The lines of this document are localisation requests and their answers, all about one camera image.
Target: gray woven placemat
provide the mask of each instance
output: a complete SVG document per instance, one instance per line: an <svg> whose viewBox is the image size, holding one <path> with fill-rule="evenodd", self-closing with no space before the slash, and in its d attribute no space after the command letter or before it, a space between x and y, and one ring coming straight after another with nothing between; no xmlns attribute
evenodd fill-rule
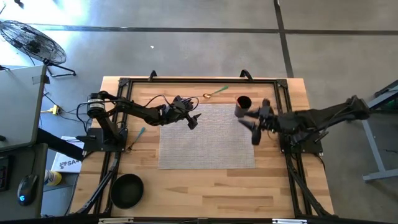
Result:
<svg viewBox="0 0 398 224"><path fill-rule="evenodd" d="M235 105L200 104L198 126L187 121L160 128L159 169L255 168L251 132L234 115Z"/></svg>

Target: gray floor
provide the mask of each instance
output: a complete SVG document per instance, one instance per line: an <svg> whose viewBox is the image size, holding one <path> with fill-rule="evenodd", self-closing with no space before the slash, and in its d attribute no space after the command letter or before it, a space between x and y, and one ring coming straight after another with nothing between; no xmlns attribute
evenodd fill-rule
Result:
<svg viewBox="0 0 398 224"><path fill-rule="evenodd" d="M277 28L272 0L23 2L22 10L11 1L0 19L79 26ZM286 29L398 29L395 0L280 0L280 5ZM149 75L156 70L158 75L237 76L246 68L254 77L287 76L278 34L45 33L67 52L64 65L78 73L77 77L52 78L46 86L49 96L66 110L98 91L104 75ZM287 43L294 77L305 79L313 108L340 103L354 94L368 99L398 78L396 35L292 34L287 35ZM31 65L29 58L7 42L0 42L0 52L2 65ZM44 99L43 108L51 106ZM382 119L371 123L386 125ZM42 115L42 126L57 136L84 133L81 124L50 115ZM376 127L375 135L384 135L383 130ZM398 154L386 152L382 138L379 143L386 167L398 168ZM363 174L377 167L360 123L331 127L322 144L335 213L397 222L398 178L370 184L362 181ZM389 146L396 149L396 144ZM54 155L49 153L47 167ZM72 185L74 178L67 177L63 186ZM71 192L70 187L45 192L42 213L63 215Z"/></svg>

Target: electric fan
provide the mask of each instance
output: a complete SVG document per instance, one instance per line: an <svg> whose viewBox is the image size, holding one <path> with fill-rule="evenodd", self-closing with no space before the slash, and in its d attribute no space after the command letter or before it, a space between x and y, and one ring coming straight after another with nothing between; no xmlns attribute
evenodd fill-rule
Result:
<svg viewBox="0 0 398 224"><path fill-rule="evenodd" d="M72 72L62 75L53 75L51 71L48 70L52 77L76 75L74 70L59 66L67 60L67 55L62 47L37 29L18 21L8 20L0 22L0 33L12 46L28 56L42 61L44 65L56 66Z"/></svg>

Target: wooden tabletop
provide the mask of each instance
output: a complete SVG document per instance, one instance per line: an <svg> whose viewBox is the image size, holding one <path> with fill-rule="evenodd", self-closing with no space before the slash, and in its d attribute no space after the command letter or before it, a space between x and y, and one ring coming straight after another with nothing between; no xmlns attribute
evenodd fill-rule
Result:
<svg viewBox="0 0 398 224"><path fill-rule="evenodd" d="M104 77L101 90L116 95L119 79ZM293 110L309 109L303 79L288 78L287 81ZM197 96L200 103L233 104L235 96L246 95L252 99L252 108L258 107L263 98L270 99L271 106L276 108L274 89L270 84L228 84L227 90L211 99L202 97L223 86L224 83L135 83L131 99L144 105L154 96L163 94L169 101L180 95ZM161 97L150 106L160 104L164 104ZM113 217L294 217L285 158L280 153L275 134L270 133L269 137L263 134L260 145L254 147L255 169L159 170L160 127L150 126L133 116L127 117L127 127L127 144L136 138L142 127L146 131L133 150L122 155L119 175L138 175L144 182L145 192L134 208L121 210L114 206ZM103 152L95 152L83 161L71 212L81 208L98 186L103 157ZM304 154L303 164L308 188L324 208L333 213L322 163L314 155ZM109 186L104 191L106 197L101 209L105 207L108 189ZM298 190L298 194L303 210L301 191Z"/></svg>

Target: spoon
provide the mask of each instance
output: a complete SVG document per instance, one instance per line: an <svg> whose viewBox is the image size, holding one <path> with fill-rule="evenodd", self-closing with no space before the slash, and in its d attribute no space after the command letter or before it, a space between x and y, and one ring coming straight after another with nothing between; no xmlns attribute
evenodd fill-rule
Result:
<svg viewBox="0 0 398 224"><path fill-rule="evenodd" d="M224 86L223 88L221 88L221 89L215 91L214 93L205 93L205 94L203 94L203 97L206 98L206 99L210 99L210 97L211 97L213 94L219 93L219 92L221 92L221 91L223 91L223 90L226 90L226 89L228 89L228 86Z"/></svg>

